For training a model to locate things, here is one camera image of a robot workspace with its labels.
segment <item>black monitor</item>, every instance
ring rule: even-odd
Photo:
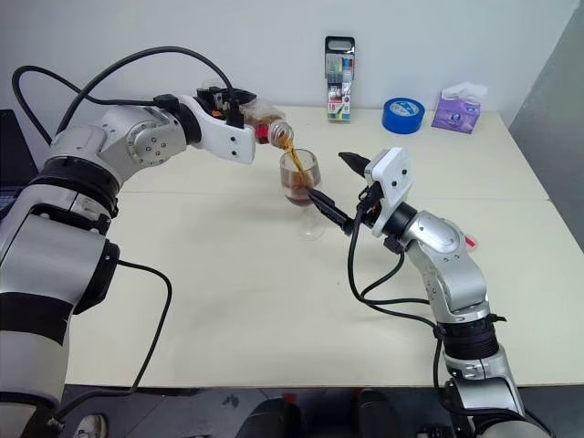
[[[37,173],[15,112],[0,109],[0,187],[24,187]]]

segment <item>tissue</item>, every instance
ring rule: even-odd
[[[487,91],[484,85],[470,82],[443,89],[432,126],[470,134],[481,115],[481,102]]]

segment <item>floor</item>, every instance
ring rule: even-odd
[[[90,387],[68,385],[64,402]],[[383,389],[400,417],[404,437],[425,424],[448,424],[433,391],[427,388]],[[137,393],[128,398],[95,399],[68,416],[64,438],[74,435],[83,415],[104,413],[109,438],[233,438],[245,417],[263,400],[293,394],[312,437],[350,437],[353,389],[216,389],[183,395]],[[526,407],[554,429],[558,438],[584,436],[584,386],[524,388]]]

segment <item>table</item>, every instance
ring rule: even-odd
[[[478,239],[491,308],[519,385],[584,382],[579,348],[584,255],[495,113],[475,133],[430,128],[410,136],[359,109],[330,125],[323,109],[284,107],[298,147],[317,154],[324,190],[348,212],[364,181],[339,151],[372,157],[407,147],[409,203],[450,218]],[[347,283],[349,240],[334,225],[299,240],[298,209],[279,187],[280,151],[258,145],[255,163],[188,151],[130,180],[109,239],[121,258],[157,267],[173,283],[169,317],[143,386],[427,386],[434,340],[415,321],[358,303]],[[365,229],[356,254],[361,287],[396,256]],[[424,297],[411,263],[372,297]],[[107,299],[74,317],[67,382],[127,386],[151,342],[165,289],[159,278],[119,267]],[[409,305],[431,318],[428,307]],[[443,378],[445,369],[441,367]]]

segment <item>wine glass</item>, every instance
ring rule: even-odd
[[[280,180],[285,197],[303,209],[298,230],[301,237],[306,240],[321,237],[325,227],[320,212],[310,200],[307,190],[320,189],[321,186],[317,157],[304,149],[286,152],[280,158]]]

